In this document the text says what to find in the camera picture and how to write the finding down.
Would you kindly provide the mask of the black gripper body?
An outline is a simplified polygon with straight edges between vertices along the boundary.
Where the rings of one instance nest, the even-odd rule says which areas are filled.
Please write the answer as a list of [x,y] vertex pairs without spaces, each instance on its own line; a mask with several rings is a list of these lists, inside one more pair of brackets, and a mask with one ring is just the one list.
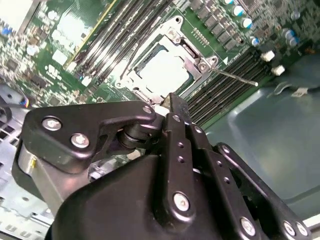
[[142,156],[74,192],[53,240],[237,240],[215,182],[192,161]]

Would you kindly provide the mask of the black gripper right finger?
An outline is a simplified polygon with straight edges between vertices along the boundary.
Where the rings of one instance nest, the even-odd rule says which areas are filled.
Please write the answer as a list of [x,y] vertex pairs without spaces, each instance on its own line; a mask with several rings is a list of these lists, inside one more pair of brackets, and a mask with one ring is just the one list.
[[224,240],[310,240],[312,234],[290,208],[227,144],[212,146],[192,123],[185,100],[171,94],[171,111],[186,125],[192,163],[202,172],[210,210]]

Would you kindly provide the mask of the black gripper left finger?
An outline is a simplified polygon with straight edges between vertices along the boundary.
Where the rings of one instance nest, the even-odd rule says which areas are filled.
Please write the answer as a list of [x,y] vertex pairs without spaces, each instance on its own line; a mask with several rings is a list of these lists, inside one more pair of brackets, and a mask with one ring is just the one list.
[[26,115],[21,161],[55,217],[77,190],[143,156],[192,161],[187,123],[171,110],[134,100],[43,107]]

